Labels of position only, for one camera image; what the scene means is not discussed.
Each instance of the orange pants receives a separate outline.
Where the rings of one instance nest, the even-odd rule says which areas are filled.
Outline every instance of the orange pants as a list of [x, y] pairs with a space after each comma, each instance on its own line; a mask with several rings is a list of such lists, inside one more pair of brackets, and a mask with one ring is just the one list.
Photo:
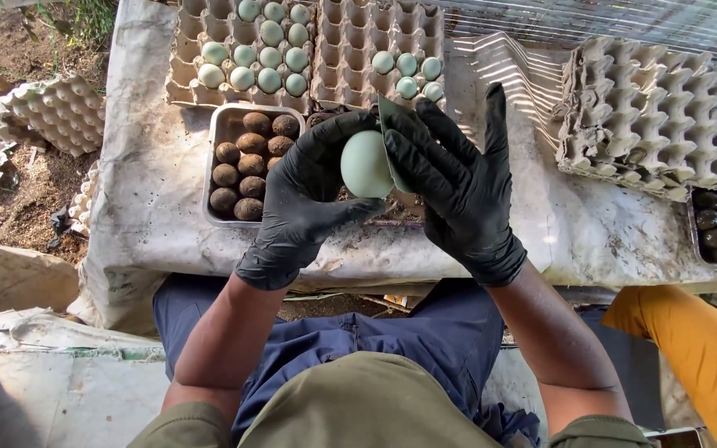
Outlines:
[[717, 309], [674, 285], [633, 286], [602, 323], [655, 341], [717, 442]]

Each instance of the gloved hand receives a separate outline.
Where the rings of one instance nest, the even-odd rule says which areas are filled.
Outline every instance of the gloved hand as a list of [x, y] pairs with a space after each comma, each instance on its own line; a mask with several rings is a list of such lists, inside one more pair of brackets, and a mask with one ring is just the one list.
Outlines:
[[384, 139], [394, 167], [427, 206], [424, 234], [479, 284], [508, 285], [527, 251], [508, 225], [511, 168], [502, 85], [486, 92], [485, 154], [432, 101], [420, 100], [416, 109], [441, 146], [402, 114], [392, 117]]
[[298, 138], [273, 165], [259, 234], [236, 267], [240, 279], [264, 291], [289, 286], [338, 226], [383, 212], [382, 199], [333, 202], [344, 185], [339, 160], [345, 142], [375, 123], [369, 112], [333, 117]]

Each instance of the egg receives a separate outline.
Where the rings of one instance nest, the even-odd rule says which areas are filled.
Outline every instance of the egg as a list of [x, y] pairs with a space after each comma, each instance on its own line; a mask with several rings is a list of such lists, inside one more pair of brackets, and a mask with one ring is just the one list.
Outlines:
[[229, 84], [236, 90], [248, 90], [254, 82], [254, 72], [246, 67], [234, 68], [229, 76]]
[[263, 68], [257, 79], [259, 88], [264, 93], [275, 93], [281, 88], [281, 75], [272, 68]]
[[256, 52], [249, 46], [237, 46], [234, 49], [234, 63], [240, 67], [250, 67], [256, 62]]
[[284, 55], [284, 62], [287, 63], [287, 67], [295, 73], [304, 71], [304, 68], [308, 66], [308, 56], [303, 49], [297, 47], [290, 48], [287, 54]]
[[406, 76], [404, 78], [400, 78], [396, 89], [398, 93], [400, 93], [401, 97], [406, 100], [410, 100], [417, 95], [417, 82], [414, 81], [412, 77]]
[[372, 57], [372, 67], [382, 75], [387, 74], [394, 68], [394, 58], [388, 51], [379, 51]]
[[204, 64], [198, 69], [198, 80], [208, 88], [217, 88], [225, 82], [225, 75], [220, 67]]
[[273, 47], [264, 47], [259, 53], [259, 63], [262, 67], [275, 69], [281, 65], [282, 61], [281, 52]]
[[237, 6], [237, 14], [244, 22], [253, 22], [259, 15], [259, 2], [255, 0], [242, 0]]
[[394, 187], [383, 134], [361, 131], [347, 140], [339, 161], [345, 187], [359, 198], [383, 198]]
[[294, 23], [289, 27], [289, 33], [287, 33], [287, 40], [290, 44], [296, 47], [303, 47], [308, 40], [308, 31], [304, 25]]
[[312, 20], [312, 14], [309, 13], [309, 10], [306, 6], [294, 5], [292, 10], [289, 11], [289, 18], [291, 18], [294, 23], [299, 23], [300, 25], [307, 25], [309, 21]]
[[444, 95], [444, 87], [442, 87], [441, 84], [435, 81], [431, 81], [428, 84], [424, 85], [422, 94], [425, 98], [428, 98], [431, 101], [438, 101], [439, 98]]
[[417, 72], [417, 58], [411, 53], [403, 53], [398, 57], [398, 70], [402, 76], [413, 76]]
[[287, 13], [284, 12], [284, 6], [280, 3], [270, 2], [267, 5], [264, 5], [264, 16], [268, 20], [272, 20], [275, 23], [281, 23], [285, 15], [287, 15]]
[[221, 65], [229, 58], [229, 52], [225, 50], [223, 44], [217, 42], [206, 42], [201, 48], [201, 56], [204, 60], [215, 66]]
[[284, 87], [287, 89], [287, 92], [293, 97], [300, 97], [306, 92], [306, 89], [308, 88], [306, 84], [306, 78], [300, 76], [297, 73], [293, 73], [287, 76], [287, 82]]
[[271, 47], [277, 47], [284, 40], [284, 30], [272, 20], [266, 20], [261, 24], [259, 35], [263, 42]]
[[435, 57], [427, 57], [420, 71], [425, 80], [435, 80], [441, 74], [441, 62]]

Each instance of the blue trousers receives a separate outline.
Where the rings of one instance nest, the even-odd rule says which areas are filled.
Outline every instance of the blue trousers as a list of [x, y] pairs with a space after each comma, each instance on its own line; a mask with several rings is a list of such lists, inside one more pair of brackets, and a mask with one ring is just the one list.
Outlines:
[[[190, 331], [226, 281], [174, 273], [154, 295], [154, 319], [165, 347], [169, 379]], [[470, 279], [441, 280], [405, 318], [373, 319], [355, 312], [292, 322], [277, 317], [261, 362], [244, 384], [232, 427], [234, 446], [285, 382], [359, 350], [394, 353], [418, 363], [459, 411], [484, 427], [490, 417], [488, 409], [481, 409], [480, 395], [500, 352], [503, 327], [488, 292]]]

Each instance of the olive green shirt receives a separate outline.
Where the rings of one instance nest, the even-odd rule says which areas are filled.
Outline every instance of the olive green shirt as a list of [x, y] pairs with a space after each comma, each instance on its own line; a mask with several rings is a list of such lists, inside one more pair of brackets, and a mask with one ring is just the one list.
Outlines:
[[[231, 428], [209, 403], [161, 413], [130, 448], [231, 448]], [[287, 381], [243, 434], [240, 447], [500, 448], [450, 401], [439, 383], [400, 355], [358, 351]], [[610, 416], [577, 419], [550, 446], [650, 446], [632, 424]]]

